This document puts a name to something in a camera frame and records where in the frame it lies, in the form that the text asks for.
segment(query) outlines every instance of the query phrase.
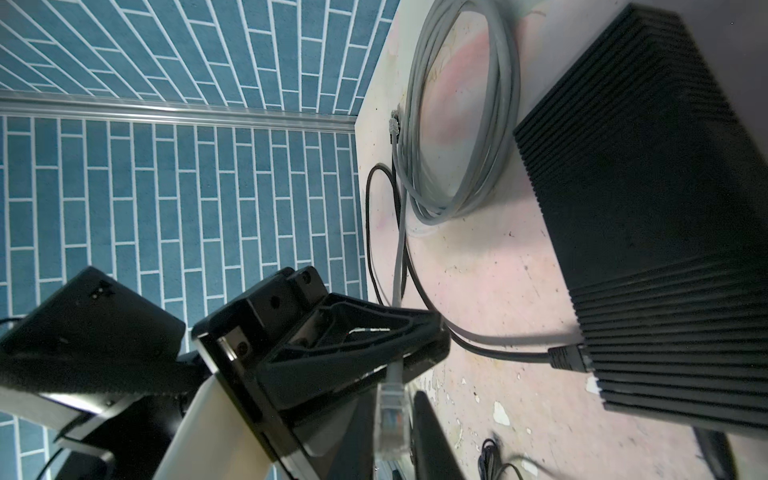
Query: concrete floor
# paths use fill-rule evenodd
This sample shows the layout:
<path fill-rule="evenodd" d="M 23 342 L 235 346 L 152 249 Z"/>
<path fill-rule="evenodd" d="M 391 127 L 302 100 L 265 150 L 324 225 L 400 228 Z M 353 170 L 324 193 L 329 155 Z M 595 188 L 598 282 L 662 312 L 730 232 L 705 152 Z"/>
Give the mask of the concrete floor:
<path fill-rule="evenodd" d="M 521 59 L 520 119 L 624 3 L 509 2 Z M 671 9 L 683 12 L 686 22 L 691 22 L 705 58 L 747 128 L 758 139 L 768 138 L 761 135 L 768 133 L 761 131 L 768 128 L 764 121 L 768 109 L 755 111 L 766 103 L 765 94 L 751 103 L 730 95 L 754 90 L 765 78 L 759 71 L 748 71 L 745 80 L 729 70 L 734 52 L 744 62 L 760 58 L 755 57 L 756 51 L 768 49 L 761 46 L 768 45 L 762 38 L 743 32 L 732 35 L 728 30 L 732 18 L 746 21 L 754 12 L 739 2 L 729 7 L 713 1 L 671 3 Z M 429 0 L 401 1 L 360 111 L 356 140 L 361 198 L 370 168 L 390 163 L 386 122 L 405 97 L 415 42 L 431 4 Z M 736 8 L 741 16 L 728 17 L 728 8 Z M 754 8 L 768 12 L 758 5 Z M 485 32 L 482 18 L 462 15 L 426 88 L 422 145 L 428 166 L 445 172 L 448 189 L 455 187 L 457 172 L 465 167 L 462 158 L 477 134 L 488 65 Z M 745 37 L 756 40 L 750 44 Z M 723 69 L 728 71 L 721 75 Z M 391 195 L 384 176 L 377 177 L 371 186 L 372 258 L 387 298 L 391 297 L 396 248 Z M 528 336 L 523 342 L 528 344 L 578 337 L 568 291 L 517 152 L 481 210 L 438 227 L 424 227 L 412 214 L 407 222 L 414 264 L 425 289 L 453 322 L 487 336 Z M 368 291 L 372 297 L 370 279 Z M 411 283 L 404 306 L 422 306 Z M 528 478 L 546 478 L 546 471 L 556 478 L 711 478 L 690 427 L 605 412 L 589 382 L 584 374 L 490 360 L 453 346 L 449 358 L 416 383 L 429 394 L 466 478 L 477 478 L 480 445 L 494 433 L 503 442 L 505 456 L 531 459 L 522 469 Z M 733 442 L 743 478 L 768 478 L 768 444 L 740 438 Z"/>

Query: wire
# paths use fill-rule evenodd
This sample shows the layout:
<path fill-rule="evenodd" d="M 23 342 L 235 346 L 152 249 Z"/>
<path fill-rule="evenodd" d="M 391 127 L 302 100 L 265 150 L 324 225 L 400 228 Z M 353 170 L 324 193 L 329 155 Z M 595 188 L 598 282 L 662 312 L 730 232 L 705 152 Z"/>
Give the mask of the wire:
<path fill-rule="evenodd" d="M 64 451 L 64 449 L 59 449 L 56 451 L 55 454 L 51 455 L 51 458 L 48 459 L 48 461 L 43 465 L 42 470 L 40 473 L 38 473 L 38 476 L 35 477 L 35 480 L 42 480 L 43 477 L 45 477 L 45 473 L 50 469 L 51 465 L 53 465 L 54 460 L 61 455 L 61 453 Z"/>
<path fill-rule="evenodd" d="M 502 452 L 499 450 L 496 441 L 485 439 L 480 449 L 480 456 L 478 457 L 480 480 L 499 480 L 504 470 L 509 467 L 512 467 L 515 473 L 518 474 L 518 480 L 523 480 L 523 476 L 516 466 L 512 463 L 502 462 Z"/>

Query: black component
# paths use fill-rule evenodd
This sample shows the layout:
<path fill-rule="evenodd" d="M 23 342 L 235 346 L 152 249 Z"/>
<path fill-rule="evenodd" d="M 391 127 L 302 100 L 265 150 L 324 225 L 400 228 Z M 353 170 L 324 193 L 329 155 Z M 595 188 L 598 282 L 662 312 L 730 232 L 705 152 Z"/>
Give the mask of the black component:
<path fill-rule="evenodd" d="M 699 442 L 701 456 L 710 467 L 715 480 L 736 480 L 736 463 L 730 451 L 728 436 L 722 432 L 694 427 L 696 441 Z"/>
<path fill-rule="evenodd" d="M 548 350 L 549 364 L 553 369 L 571 370 L 573 372 L 588 372 L 587 362 L 584 361 L 583 345 L 553 346 Z"/>
<path fill-rule="evenodd" d="M 413 397 L 413 467 L 419 480 L 463 478 L 440 422 L 424 392 Z"/>
<path fill-rule="evenodd" d="M 258 283 L 199 322 L 192 337 L 265 450 L 291 475 L 365 478 L 356 472 L 372 472 L 372 389 L 396 358 L 405 357 L 405 382 L 443 360 L 450 347 L 443 325 L 439 313 L 329 294 L 308 266 Z M 349 423 L 336 426 L 354 399 Z M 346 433 L 318 452 L 313 430 L 331 422 Z M 363 463 L 349 460 L 363 452 Z"/>
<path fill-rule="evenodd" d="M 605 408 L 768 435 L 768 167 L 680 18 L 627 6 L 515 138 Z"/>

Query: blue brick tile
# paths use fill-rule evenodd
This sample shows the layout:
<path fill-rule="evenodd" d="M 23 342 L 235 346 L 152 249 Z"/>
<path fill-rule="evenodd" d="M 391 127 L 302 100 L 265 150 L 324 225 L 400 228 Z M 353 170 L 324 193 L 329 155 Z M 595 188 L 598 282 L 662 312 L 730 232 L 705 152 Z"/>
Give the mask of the blue brick tile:
<path fill-rule="evenodd" d="M 272 165 L 275 174 L 275 197 L 290 197 L 287 148 L 272 148 Z"/>
<path fill-rule="evenodd" d="M 157 270 L 157 195 L 152 171 L 136 172 L 136 223 L 141 269 Z"/>
<path fill-rule="evenodd" d="M 154 126 L 154 136 L 156 138 L 173 138 L 174 137 L 174 126 L 173 125 L 165 125 L 165 124 L 157 124 L 157 125 Z"/>
<path fill-rule="evenodd" d="M 0 427 L 0 478 L 3 478 L 3 480 L 17 478 L 16 441 L 13 428 L 13 425 Z"/>
<path fill-rule="evenodd" d="M 111 140 L 112 144 L 112 194 L 115 197 L 132 197 L 133 182 L 131 181 L 131 142 L 129 140 Z M 67 195 L 67 184 L 64 184 Z"/>
<path fill-rule="evenodd" d="M 234 170 L 232 129 L 227 127 L 216 128 L 216 146 L 219 153 L 219 170 Z"/>
<path fill-rule="evenodd" d="M 227 278 L 227 302 L 243 292 L 243 275 L 239 268 L 229 269 L 225 272 Z"/>
<path fill-rule="evenodd" d="M 200 162 L 200 197 L 217 198 L 219 196 L 219 187 L 216 182 L 216 153 L 214 146 L 198 144 L 197 158 Z"/>
<path fill-rule="evenodd" d="M 246 289 L 261 281 L 261 255 L 259 240 L 243 241 L 243 278 Z"/>
<path fill-rule="evenodd" d="M 179 173 L 181 235 L 184 239 L 184 268 L 199 268 L 200 219 L 197 209 L 197 175 Z"/>
<path fill-rule="evenodd" d="M 344 235 L 344 264 L 346 265 L 346 279 L 348 281 L 359 280 L 360 275 L 357 255 L 357 236 L 354 233 Z"/>
<path fill-rule="evenodd" d="M 256 202 L 253 200 L 240 201 L 240 231 L 243 232 L 243 237 L 259 236 L 256 221 Z"/>
<path fill-rule="evenodd" d="M 323 145 L 323 171 L 336 171 L 336 143 L 333 134 L 320 134 L 320 143 Z"/>
<path fill-rule="evenodd" d="M 112 205 L 114 211 L 114 241 L 132 242 L 134 237 L 134 202 L 131 200 L 115 200 Z"/>
<path fill-rule="evenodd" d="M 199 20 L 201 22 L 212 22 L 214 19 L 210 16 L 208 5 L 200 0 L 181 0 L 181 8 L 187 14 L 190 20 Z"/>
<path fill-rule="evenodd" d="M 287 145 L 285 130 L 271 130 L 272 145 Z"/>
<path fill-rule="evenodd" d="M 128 85 L 122 81 L 117 75 L 111 73 L 97 73 L 95 74 L 107 87 L 121 98 L 137 98 Z"/>
<path fill-rule="evenodd" d="M 157 195 L 176 196 L 176 152 L 170 141 L 158 141 L 157 149 Z"/>
<path fill-rule="evenodd" d="M 157 22 L 154 18 L 130 13 L 125 16 L 131 21 L 134 28 L 136 28 L 136 31 L 152 53 L 166 57 L 176 56 L 173 48 L 168 44 L 168 41 L 163 36 L 163 32 L 157 26 Z"/>
<path fill-rule="evenodd" d="M 277 68 L 271 34 L 251 32 L 250 43 L 258 68 Z"/>
<path fill-rule="evenodd" d="M 56 120 L 35 120 L 35 164 L 58 165 L 58 127 Z"/>
<path fill-rule="evenodd" d="M 318 113 L 321 114 L 332 114 L 333 113 L 333 103 L 336 101 L 336 96 L 331 94 L 322 94 L 320 95 L 320 106 L 317 109 Z"/>
<path fill-rule="evenodd" d="M 150 78 L 149 82 L 165 101 L 181 101 L 181 97 L 176 92 L 176 90 L 174 90 L 174 86 L 168 80 Z"/>
<path fill-rule="evenodd" d="M 240 226 L 237 221 L 237 195 L 234 174 L 221 174 L 221 236 L 224 265 L 240 264 Z"/>
<path fill-rule="evenodd" d="M 86 237 L 85 225 L 85 202 L 68 201 L 64 202 L 64 240 L 67 245 L 73 243 L 85 243 Z"/>
<path fill-rule="evenodd" d="M 343 255 L 341 247 L 341 219 L 339 218 L 339 191 L 336 176 L 326 175 L 326 222 L 328 225 L 328 254 L 331 258 Z"/>
<path fill-rule="evenodd" d="M 88 249 L 86 247 L 68 248 L 65 251 L 65 261 L 67 267 L 67 280 L 80 273 L 88 266 Z"/>
<path fill-rule="evenodd" d="M 342 197 L 351 197 L 353 195 L 353 182 L 349 150 L 339 150 L 336 154 L 339 162 L 339 193 Z"/>
<path fill-rule="evenodd" d="M 187 25 L 181 17 L 181 13 L 173 2 L 165 0 L 149 0 L 157 19 L 165 28 L 170 41 L 179 52 L 181 59 L 189 68 L 192 78 L 196 81 L 211 81 L 210 74 L 205 66 L 203 57 L 192 40 Z"/>
<path fill-rule="evenodd" d="M 8 196 L 32 196 L 32 147 L 28 135 L 8 136 Z"/>
<path fill-rule="evenodd" d="M 326 33 L 326 54 L 323 58 L 322 93 L 335 94 L 338 86 L 341 63 L 344 59 L 346 33 L 349 30 L 349 17 L 337 13 L 328 14 L 328 30 Z"/>
<path fill-rule="evenodd" d="M 22 457 L 22 480 L 34 480 L 45 465 L 45 454 L 35 453 Z"/>
<path fill-rule="evenodd" d="M 280 268 L 287 266 L 296 268 L 296 257 L 293 252 L 293 238 L 278 239 L 280 245 Z"/>
<path fill-rule="evenodd" d="M 224 293 L 223 266 L 221 265 L 221 242 L 206 242 L 205 252 L 205 291 L 207 295 Z"/>
<path fill-rule="evenodd" d="M 352 110 L 349 112 L 350 115 L 357 116 L 357 114 L 360 113 L 360 107 L 362 107 L 362 98 L 355 98 L 355 101 L 352 103 Z"/>
<path fill-rule="evenodd" d="M 197 91 L 192 79 L 184 70 L 184 66 L 178 60 L 170 60 L 167 58 L 161 58 L 158 60 L 163 69 L 168 73 L 170 80 L 179 89 L 179 92 L 190 98 L 196 98 L 200 96 L 200 92 Z"/>
<path fill-rule="evenodd" d="M 338 148 L 349 148 L 349 135 L 336 134 L 336 146 Z"/>
<path fill-rule="evenodd" d="M 58 188 L 53 190 L 58 196 Z M 38 209 L 40 209 L 40 200 L 38 200 Z M 51 209 L 50 215 L 58 212 L 58 205 Z M 109 173 L 105 170 L 88 171 L 88 216 L 91 227 L 91 264 L 105 273 L 112 273 L 112 218 L 109 211 Z M 38 242 L 42 245 L 43 229 L 40 227 L 40 214 L 38 213 Z M 58 256 L 58 252 L 53 250 L 58 245 L 53 245 L 59 238 L 58 233 L 50 232 L 51 258 Z M 59 266 L 52 267 L 50 276 L 57 276 L 53 273 L 61 272 Z"/>
<path fill-rule="evenodd" d="M 200 203 L 200 219 L 203 221 L 203 238 L 220 238 L 219 202 L 206 200 Z"/>
<path fill-rule="evenodd" d="M 197 168 L 195 160 L 194 127 L 176 126 L 176 144 L 179 152 L 179 168 L 193 170 Z"/>
<path fill-rule="evenodd" d="M 10 219 L 11 247 L 32 247 L 34 230 L 32 202 L 13 202 L 8 204 Z"/>
<path fill-rule="evenodd" d="M 255 197 L 253 189 L 253 152 L 251 147 L 237 146 L 237 187 L 241 197 Z"/>
<path fill-rule="evenodd" d="M 336 99 L 336 108 L 349 110 L 352 107 L 352 98 L 355 95 L 357 80 L 341 80 L 339 97 Z"/>
<path fill-rule="evenodd" d="M 141 276 L 141 296 L 159 307 L 163 306 L 159 273 L 147 273 Z"/>
<path fill-rule="evenodd" d="M 346 281 L 344 280 L 344 261 L 331 260 L 331 292 L 346 295 Z"/>
<path fill-rule="evenodd" d="M 205 295 L 202 272 L 184 274 L 187 299 L 187 325 L 192 326 L 205 318 Z"/>
<path fill-rule="evenodd" d="M 301 41 L 301 72 L 320 73 L 320 59 L 322 57 L 323 43 L 320 41 Z"/>
<path fill-rule="evenodd" d="M 264 103 L 261 101 L 261 91 L 258 88 L 243 87 L 241 91 L 248 108 L 264 108 Z"/>
<path fill-rule="evenodd" d="M 39 275 L 40 278 L 55 278 L 61 276 L 61 212 L 58 202 L 58 172 L 56 170 L 38 170 L 36 181 Z M 91 192 L 98 189 L 98 185 L 90 185 L 89 187 Z M 98 201 L 98 198 L 91 198 L 91 205 Z M 91 226 L 95 220 L 98 218 L 94 219 L 91 216 Z"/>
<path fill-rule="evenodd" d="M 306 182 L 311 197 L 323 195 L 323 166 L 320 163 L 320 150 L 306 149 Z"/>
<path fill-rule="evenodd" d="M 268 104 L 280 104 L 280 86 L 277 83 L 277 73 L 268 70 L 259 70 L 259 79 L 261 80 L 261 91 L 264 94 L 264 101 Z"/>
<path fill-rule="evenodd" d="M 395 11 L 397 10 L 397 5 L 399 3 L 400 0 L 386 0 L 386 4 L 384 4 L 384 9 L 382 10 L 382 18 L 392 20 L 395 17 Z"/>
<path fill-rule="evenodd" d="M 243 20 L 240 17 L 237 0 L 214 0 L 213 5 L 219 25 L 222 27 L 224 42 L 232 59 L 232 66 L 237 72 L 237 79 L 242 85 L 256 87 L 258 85 L 256 74 L 248 52 L 248 39 L 243 30 Z"/>
<path fill-rule="evenodd" d="M 219 308 L 221 308 L 224 305 L 224 299 L 223 298 L 212 298 L 208 299 L 208 315 L 210 315 L 213 312 L 216 312 Z"/>
<path fill-rule="evenodd" d="M 197 37 L 197 41 L 200 42 L 200 47 L 203 49 L 205 58 L 208 61 L 229 63 L 219 40 L 219 32 L 216 30 L 216 27 L 194 23 L 192 24 L 192 30 Z"/>
<path fill-rule="evenodd" d="M 258 174 L 257 193 L 259 206 L 259 237 L 261 238 L 261 259 L 264 263 L 276 262 L 275 213 L 273 209 L 272 175 Z"/>
<path fill-rule="evenodd" d="M 224 101 L 221 99 L 221 95 L 219 94 L 216 85 L 197 84 L 197 87 L 203 92 L 205 101 L 208 102 L 209 105 L 224 105 Z"/>
<path fill-rule="evenodd" d="M 302 107 L 314 107 L 317 104 L 317 80 L 312 75 L 301 76 L 301 104 Z"/>
<path fill-rule="evenodd" d="M 115 261 L 117 264 L 117 280 L 134 292 L 138 291 L 136 249 L 133 245 L 117 245 L 115 248 Z M 69 276 L 69 258 L 67 258 L 67 275 Z"/>
<path fill-rule="evenodd" d="M 83 36 L 85 41 L 94 47 L 114 48 L 114 43 L 107 35 L 91 20 L 91 17 L 85 13 L 83 8 L 76 3 L 69 2 L 51 2 L 51 4 L 67 19 L 69 25 Z"/>
<path fill-rule="evenodd" d="M 347 283 L 346 294 L 354 298 L 362 299 L 362 297 L 360 296 L 360 282 L 356 281 L 356 282 Z"/>
<path fill-rule="evenodd" d="M 290 204 L 290 200 L 275 200 L 278 235 L 293 234 L 293 215 Z"/>
<path fill-rule="evenodd" d="M 310 200 L 310 216 L 312 217 L 312 233 L 326 232 L 326 206 L 322 200 Z"/>
<path fill-rule="evenodd" d="M 293 182 L 293 222 L 296 226 L 294 237 L 296 238 L 296 258 L 298 260 L 310 260 L 312 247 L 310 246 L 310 213 L 307 210 L 306 183 L 303 174 L 291 175 Z"/>
<path fill-rule="evenodd" d="M 179 211 L 176 200 L 160 200 L 160 239 L 178 240 Z"/>
<path fill-rule="evenodd" d="M 296 24 L 296 7 L 273 3 L 277 58 L 280 61 L 280 80 L 287 90 L 299 89 L 299 34 Z"/>
<path fill-rule="evenodd" d="M 330 7 L 334 8 L 336 10 L 346 10 L 347 12 L 352 12 L 352 8 L 355 5 L 355 2 L 353 0 L 331 0 Z"/>
<path fill-rule="evenodd" d="M 85 147 L 88 150 L 89 167 L 106 167 L 108 165 L 106 122 L 85 122 Z"/>
<path fill-rule="evenodd" d="M 303 37 L 322 38 L 325 15 L 325 0 L 303 0 L 301 2 L 301 35 Z"/>
<path fill-rule="evenodd" d="M 357 222 L 355 219 L 355 201 L 354 200 L 341 200 L 341 223 L 344 233 L 353 233 L 357 228 Z"/>
<path fill-rule="evenodd" d="M 56 291 L 61 288 L 61 285 L 62 283 L 59 280 L 56 280 L 53 282 L 41 282 L 40 283 L 40 303 L 43 303 L 51 295 L 56 293 Z"/>
<path fill-rule="evenodd" d="M 352 27 L 352 35 L 349 43 L 368 46 L 368 42 L 376 25 L 376 16 L 379 14 L 379 2 L 360 2 L 357 4 L 355 24 Z"/>
<path fill-rule="evenodd" d="M 358 78 L 362 62 L 366 59 L 366 49 L 350 46 L 346 49 L 346 61 L 344 62 L 344 76 Z"/>
<path fill-rule="evenodd" d="M 286 111 L 299 111 L 299 94 L 295 91 L 284 91 L 283 106 Z"/>
<path fill-rule="evenodd" d="M 134 162 L 137 167 L 154 167 L 152 125 L 134 124 Z"/>
<path fill-rule="evenodd" d="M 388 32 L 389 23 L 380 22 L 379 26 L 376 28 L 376 36 L 373 38 L 373 43 L 371 44 L 371 52 L 368 54 L 366 67 L 362 71 L 362 77 L 360 77 L 360 85 L 357 88 L 357 95 L 359 97 L 364 96 L 368 90 L 368 85 L 371 82 L 373 71 L 376 69 L 376 62 L 379 61 L 379 55 L 381 54 Z"/>
<path fill-rule="evenodd" d="M 35 252 L 11 252 L 12 315 L 26 315 L 35 308 Z"/>

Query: black cord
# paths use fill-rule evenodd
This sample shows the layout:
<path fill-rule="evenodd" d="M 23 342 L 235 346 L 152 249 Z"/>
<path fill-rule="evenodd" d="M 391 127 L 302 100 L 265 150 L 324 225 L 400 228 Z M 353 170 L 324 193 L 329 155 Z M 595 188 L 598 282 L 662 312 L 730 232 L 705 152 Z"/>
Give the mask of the black cord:
<path fill-rule="evenodd" d="M 383 172 L 387 178 L 389 179 L 389 183 L 392 186 L 392 202 L 395 204 L 395 218 L 397 220 L 398 227 L 400 226 L 400 194 L 397 191 L 397 183 L 396 178 L 397 175 L 393 170 L 390 170 L 389 167 L 387 167 L 384 164 L 376 164 L 373 166 L 371 171 L 368 173 L 368 177 L 366 179 L 366 257 L 367 257 L 367 263 L 368 263 L 368 274 L 371 277 L 371 283 L 373 284 L 373 291 L 376 293 L 376 300 L 379 302 L 379 304 L 383 305 L 382 297 L 379 292 L 379 285 L 376 282 L 376 276 L 373 274 L 373 261 L 371 257 L 371 226 L 370 226 L 370 218 L 371 218 L 371 180 L 373 179 L 373 175 L 377 172 L 381 171 Z M 406 237 L 406 243 L 403 246 L 403 263 L 405 265 L 405 268 L 402 269 L 402 288 L 400 289 L 401 292 L 405 293 L 405 283 L 406 283 L 406 272 L 410 273 L 411 280 L 413 280 L 413 285 L 416 288 L 416 291 L 419 293 L 419 296 L 422 298 L 422 302 L 424 302 L 424 305 L 428 310 L 431 310 L 433 312 L 437 312 L 437 308 L 435 307 L 435 304 L 432 303 L 432 301 L 429 299 L 429 296 L 427 295 L 426 291 L 424 290 L 424 286 L 422 285 L 421 280 L 419 279 L 419 275 L 416 273 L 415 268 L 413 267 L 413 262 L 411 260 L 411 254 L 408 248 L 408 238 Z M 469 352 L 474 353 L 475 355 L 480 356 L 486 356 L 488 358 L 492 359 L 499 359 L 499 360 L 508 360 L 512 362 L 528 362 L 528 363 L 549 363 L 549 353 L 543 352 L 543 353 L 527 353 L 527 352 L 506 352 L 503 350 L 496 350 L 496 349 L 484 349 L 479 346 L 472 345 L 471 343 L 467 342 L 463 338 L 461 338 L 458 333 L 454 332 L 450 327 L 448 327 L 451 338 L 454 342 L 456 342 L 459 346 L 461 346 L 463 349 L 468 350 Z"/>
<path fill-rule="evenodd" d="M 61 455 L 61 453 L 64 451 L 64 449 L 59 449 L 56 451 L 55 454 L 51 455 L 51 458 L 48 459 L 48 461 L 43 465 L 43 469 L 38 473 L 38 476 L 35 477 L 35 480 L 42 480 L 43 477 L 45 477 L 45 473 L 50 469 L 51 465 L 53 465 L 54 460 Z"/>
<path fill-rule="evenodd" d="M 512 467 L 515 473 L 518 474 L 518 480 L 523 480 L 523 476 L 517 467 L 511 463 L 502 462 L 502 452 L 498 449 L 496 441 L 485 439 L 482 443 L 482 449 L 480 449 L 480 456 L 478 457 L 480 480 L 499 480 L 504 470 L 509 467 Z"/>

